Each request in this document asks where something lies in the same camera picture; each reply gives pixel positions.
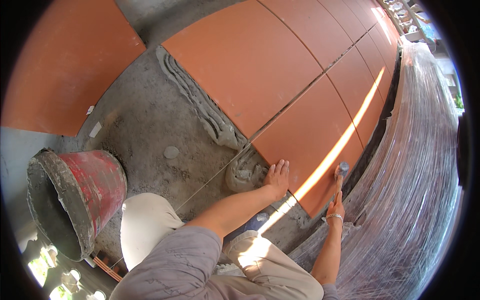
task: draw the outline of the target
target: plastic sheeting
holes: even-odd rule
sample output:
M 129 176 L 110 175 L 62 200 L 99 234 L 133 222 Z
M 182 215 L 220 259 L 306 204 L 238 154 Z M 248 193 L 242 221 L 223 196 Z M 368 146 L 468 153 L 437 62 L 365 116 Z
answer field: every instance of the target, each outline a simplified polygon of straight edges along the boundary
M 349 233 L 336 280 L 341 299 L 416 299 L 426 288 L 456 223 L 457 123 L 428 47 L 404 40 L 392 117 L 372 161 L 344 200 L 346 221 L 358 224 L 345 226 Z M 307 271 L 327 226 L 289 255 Z

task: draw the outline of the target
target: beige pants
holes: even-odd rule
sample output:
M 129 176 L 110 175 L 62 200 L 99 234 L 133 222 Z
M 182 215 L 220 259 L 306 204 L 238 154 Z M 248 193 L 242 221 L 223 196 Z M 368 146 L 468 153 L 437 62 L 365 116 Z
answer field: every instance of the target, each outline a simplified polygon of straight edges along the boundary
M 152 193 L 131 197 L 123 203 L 120 241 L 129 270 L 139 264 L 169 233 L 183 226 L 168 201 Z M 246 231 L 225 248 L 225 254 L 245 274 L 215 276 L 210 280 L 224 283 L 246 294 L 260 294 L 267 299 L 322 299 L 322 286 L 269 240 L 256 231 Z

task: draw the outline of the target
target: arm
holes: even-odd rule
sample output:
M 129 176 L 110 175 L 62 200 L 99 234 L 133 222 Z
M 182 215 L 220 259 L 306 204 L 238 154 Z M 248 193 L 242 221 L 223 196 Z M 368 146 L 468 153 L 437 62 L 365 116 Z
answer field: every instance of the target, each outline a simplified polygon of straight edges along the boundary
M 285 195 L 288 189 L 288 166 L 288 161 L 280 160 L 277 165 L 270 167 L 263 187 L 224 198 L 185 226 L 210 229 L 223 239 L 256 213 Z
M 328 205 L 327 215 L 329 214 L 340 214 L 342 217 L 345 215 L 342 192 L 339 192 L 336 199 Z M 322 285 L 335 284 L 340 267 L 342 220 L 339 217 L 331 217 L 327 219 L 327 223 L 330 227 L 328 235 L 312 269 L 312 276 Z

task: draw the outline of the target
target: forearm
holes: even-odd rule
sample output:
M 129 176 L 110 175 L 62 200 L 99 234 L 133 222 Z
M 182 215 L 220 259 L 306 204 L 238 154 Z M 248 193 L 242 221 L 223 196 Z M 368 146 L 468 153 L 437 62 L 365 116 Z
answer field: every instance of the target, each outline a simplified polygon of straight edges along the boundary
M 335 284 L 338 268 L 340 267 L 342 222 L 340 218 L 335 218 L 332 221 L 325 243 L 312 269 L 312 276 L 320 284 Z
M 251 192 L 224 198 L 203 211 L 186 226 L 200 226 L 215 232 L 221 239 L 277 199 L 272 187 L 265 185 Z

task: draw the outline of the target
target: dirty bucket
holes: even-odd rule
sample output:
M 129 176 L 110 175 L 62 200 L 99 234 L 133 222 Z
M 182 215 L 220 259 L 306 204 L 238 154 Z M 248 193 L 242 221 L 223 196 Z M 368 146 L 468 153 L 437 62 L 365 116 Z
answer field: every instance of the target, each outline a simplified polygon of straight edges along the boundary
M 55 154 L 43 149 L 27 168 L 30 213 L 66 257 L 80 261 L 127 196 L 118 160 L 103 150 Z

